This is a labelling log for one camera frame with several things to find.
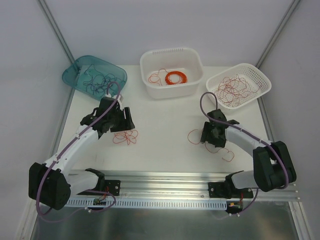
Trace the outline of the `aluminium mounting rail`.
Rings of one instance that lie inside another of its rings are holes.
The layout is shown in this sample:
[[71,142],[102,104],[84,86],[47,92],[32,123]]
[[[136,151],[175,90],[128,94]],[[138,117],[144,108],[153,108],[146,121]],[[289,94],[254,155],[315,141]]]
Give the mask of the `aluminium mounting rail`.
[[138,172],[104,170],[108,180],[120,180],[122,198],[208,200],[209,182],[221,182],[226,173]]

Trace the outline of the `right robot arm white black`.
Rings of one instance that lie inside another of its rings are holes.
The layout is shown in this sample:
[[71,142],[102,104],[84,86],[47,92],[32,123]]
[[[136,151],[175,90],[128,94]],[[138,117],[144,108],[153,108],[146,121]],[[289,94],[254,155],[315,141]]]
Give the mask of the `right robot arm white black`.
[[236,120],[227,120],[220,109],[205,114],[200,142],[223,149],[231,142],[252,157],[253,169],[228,174],[223,182],[209,184],[213,198],[237,198],[246,190],[270,192],[285,189],[297,180],[287,145],[282,141],[263,140]]

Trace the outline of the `white perforated plastic basket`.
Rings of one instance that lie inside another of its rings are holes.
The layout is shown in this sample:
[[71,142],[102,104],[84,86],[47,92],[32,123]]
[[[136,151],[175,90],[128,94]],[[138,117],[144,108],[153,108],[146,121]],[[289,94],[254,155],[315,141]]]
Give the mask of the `white perforated plastic basket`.
[[206,89],[214,94],[209,98],[223,110],[237,110],[272,88],[271,81],[257,67],[240,63],[224,70],[206,81]]

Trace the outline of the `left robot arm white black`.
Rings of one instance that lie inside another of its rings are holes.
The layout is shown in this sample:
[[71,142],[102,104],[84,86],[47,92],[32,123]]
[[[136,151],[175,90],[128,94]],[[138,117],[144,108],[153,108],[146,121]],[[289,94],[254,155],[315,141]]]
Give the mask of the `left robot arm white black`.
[[35,162],[29,168],[28,196],[50,209],[60,210],[71,196],[90,192],[101,194],[106,187],[105,174],[87,168],[77,175],[70,171],[85,150],[107,132],[118,133],[133,130],[130,108],[123,107],[114,97],[103,97],[99,106],[86,115],[70,142],[44,163]]

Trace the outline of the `ball of wires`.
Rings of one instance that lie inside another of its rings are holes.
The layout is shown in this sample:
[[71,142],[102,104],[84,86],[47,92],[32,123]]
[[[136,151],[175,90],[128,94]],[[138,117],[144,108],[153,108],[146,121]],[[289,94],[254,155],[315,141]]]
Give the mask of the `ball of wires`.
[[126,143],[127,145],[136,144],[139,132],[137,130],[126,130],[116,132],[112,139],[114,144]]

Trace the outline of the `teal transparent plastic bin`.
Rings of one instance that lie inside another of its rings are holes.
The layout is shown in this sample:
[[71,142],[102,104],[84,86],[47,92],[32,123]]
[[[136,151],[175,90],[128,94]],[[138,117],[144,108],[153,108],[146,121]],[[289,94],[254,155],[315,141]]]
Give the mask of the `teal transparent plastic bin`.
[[106,94],[117,95],[127,83],[127,72],[92,55],[77,58],[62,74],[62,81],[99,101]]

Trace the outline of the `white solid plastic tub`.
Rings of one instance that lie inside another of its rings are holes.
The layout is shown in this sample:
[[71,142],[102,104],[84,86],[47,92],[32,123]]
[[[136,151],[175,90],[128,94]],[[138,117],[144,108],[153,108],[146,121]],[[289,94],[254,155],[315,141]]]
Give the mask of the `white solid plastic tub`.
[[139,63],[146,91],[154,99],[192,95],[204,78],[199,54],[188,47],[151,50]]

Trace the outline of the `left aluminium frame post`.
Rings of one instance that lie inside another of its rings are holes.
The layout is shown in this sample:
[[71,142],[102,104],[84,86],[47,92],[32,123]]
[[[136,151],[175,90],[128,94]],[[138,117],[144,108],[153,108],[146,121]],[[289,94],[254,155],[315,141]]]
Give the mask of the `left aluminium frame post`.
[[64,45],[48,2],[33,0],[31,4],[40,19],[29,25],[35,30],[35,39],[29,40],[35,47],[29,54],[34,61],[28,67],[30,73],[25,74],[30,80],[30,89],[25,89],[24,106],[18,111],[23,115],[22,128],[18,131],[22,160],[18,176],[24,187],[19,191],[19,200],[25,203],[25,210],[15,237],[17,240],[30,239],[36,224],[35,201],[28,196],[29,168],[35,162],[44,162],[58,149],[74,94],[74,90],[62,81],[62,73],[71,64],[73,56]]

